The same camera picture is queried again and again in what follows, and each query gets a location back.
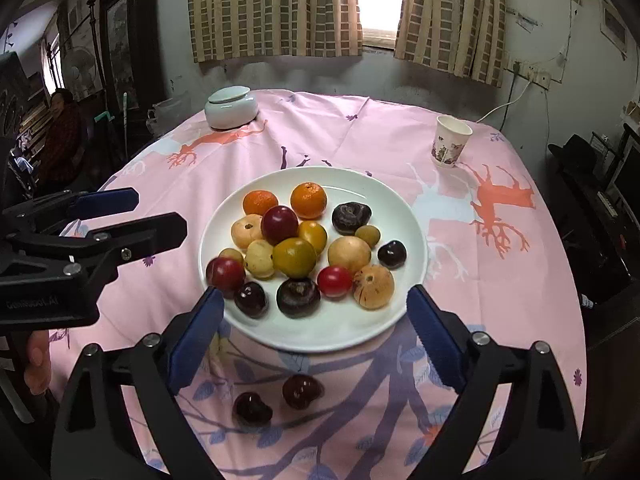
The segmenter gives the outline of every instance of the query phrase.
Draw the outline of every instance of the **round table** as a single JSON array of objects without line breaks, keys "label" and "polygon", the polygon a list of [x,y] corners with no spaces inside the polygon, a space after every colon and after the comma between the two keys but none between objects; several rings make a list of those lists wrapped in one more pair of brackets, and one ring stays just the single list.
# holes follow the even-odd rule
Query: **round table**
[{"label": "round table", "polygon": [[[98,302],[91,327],[50,334],[52,389],[60,394],[81,349],[132,346],[192,308],[202,293],[197,249],[216,207],[254,178],[283,168],[351,168],[395,189],[428,241],[425,286],[438,306],[470,330],[528,348],[547,341],[582,426],[586,354],[577,294],[558,232],[523,163],[496,130],[474,134],[457,167],[431,159],[437,114],[359,96],[286,90],[255,92],[250,124],[217,132],[197,113],[111,177],[107,189],[133,187],[135,211],[71,224],[66,234],[176,211],[188,222],[182,246],[120,267]],[[299,412],[282,399],[294,373],[318,378],[325,394]],[[263,430],[239,428],[232,404],[256,391],[274,411]],[[147,462],[164,468],[132,388],[130,418]],[[498,389],[468,468],[490,452],[508,387]],[[408,319],[358,346],[301,355],[260,346],[224,322],[193,384],[177,402],[226,478],[331,480],[405,478],[429,449],[456,394],[443,386]]]}]

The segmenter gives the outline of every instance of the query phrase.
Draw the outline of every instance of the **television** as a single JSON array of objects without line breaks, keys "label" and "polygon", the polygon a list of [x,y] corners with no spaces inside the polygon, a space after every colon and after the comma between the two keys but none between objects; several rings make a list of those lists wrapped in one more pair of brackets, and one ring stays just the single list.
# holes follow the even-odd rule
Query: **television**
[{"label": "television", "polygon": [[622,199],[626,212],[640,229],[640,151],[634,142],[613,179],[613,186]]}]

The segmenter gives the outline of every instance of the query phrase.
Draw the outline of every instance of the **seated woman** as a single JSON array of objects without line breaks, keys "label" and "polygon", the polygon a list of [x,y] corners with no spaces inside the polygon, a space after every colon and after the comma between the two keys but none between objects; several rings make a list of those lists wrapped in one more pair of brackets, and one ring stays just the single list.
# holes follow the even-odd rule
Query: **seated woman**
[{"label": "seated woman", "polygon": [[78,176],[72,157],[82,141],[82,119],[74,95],[58,88],[51,96],[53,122],[47,132],[40,167],[37,196],[62,191]]}]

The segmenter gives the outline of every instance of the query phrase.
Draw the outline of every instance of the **ceiling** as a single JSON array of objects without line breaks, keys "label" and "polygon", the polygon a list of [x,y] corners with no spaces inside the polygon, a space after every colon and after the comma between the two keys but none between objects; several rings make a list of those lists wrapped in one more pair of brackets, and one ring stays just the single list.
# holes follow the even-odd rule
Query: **ceiling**
[{"label": "ceiling", "polygon": [[[23,54],[31,45],[36,43],[43,35],[45,28],[49,24],[51,18],[58,8],[57,2],[49,2],[37,9],[33,9],[21,18],[18,18],[15,23],[9,25],[9,33],[12,37],[9,38],[9,42],[14,46],[9,47],[7,45],[7,51],[14,50],[18,53],[18,56]],[[2,35],[2,45],[4,47],[4,34]]]}]

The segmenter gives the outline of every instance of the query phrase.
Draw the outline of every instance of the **orange deer print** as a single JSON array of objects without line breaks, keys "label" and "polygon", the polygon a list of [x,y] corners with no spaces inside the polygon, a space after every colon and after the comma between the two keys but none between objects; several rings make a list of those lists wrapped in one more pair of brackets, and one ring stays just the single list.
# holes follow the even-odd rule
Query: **orange deer print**
[{"label": "orange deer print", "polygon": [[533,189],[529,185],[528,189],[520,187],[520,183],[516,178],[504,168],[496,166],[499,170],[502,170],[511,177],[513,183],[511,187],[497,186],[491,181],[491,174],[489,167],[486,164],[483,166],[486,168],[486,178],[480,177],[478,172],[464,164],[471,170],[478,180],[477,200],[479,203],[471,201],[471,205],[476,210],[476,214],[481,218],[480,220],[473,220],[472,225],[476,226],[476,233],[484,238],[484,241],[489,246],[489,237],[493,237],[495,248],[502,259],[504,255],[511,249],[511,240],[507,236],[505,229],[511,230],[520,237],[520,250],[529,251],[529,242],[525,238],[525,235],[518,231],[513,225],[507,224],[502,221],[502,218],[495,215],[496,204],[515,205],[518,207],[530,207],[535,208],[533,205]]},{"label": "orange deer print", "polygon": [[264,131],[264,127],[267,125],[267,122],[269,121],[264,120],[261,130],[249,130],[249,127],[251,125],[251,123],[249,123],[245,124],[244,126],[240,126],[240,128],[238,128],[237,130],[213,130],[210,134],[203,135],[197,138],[191,144],[183,144],[180,148],[180,152],[172,153],[166,158],[166,160],[171,163],[169,168],[174,168],[175,166],[184,164],[189,157],[191,157],[189,166],[195,164],[196,159],[198,158],[195,149],[200,144],[228,144],[230,142],[233,142],[234,140],[242,139],[243,137],[247,137],[252,134],[260,134]]}]

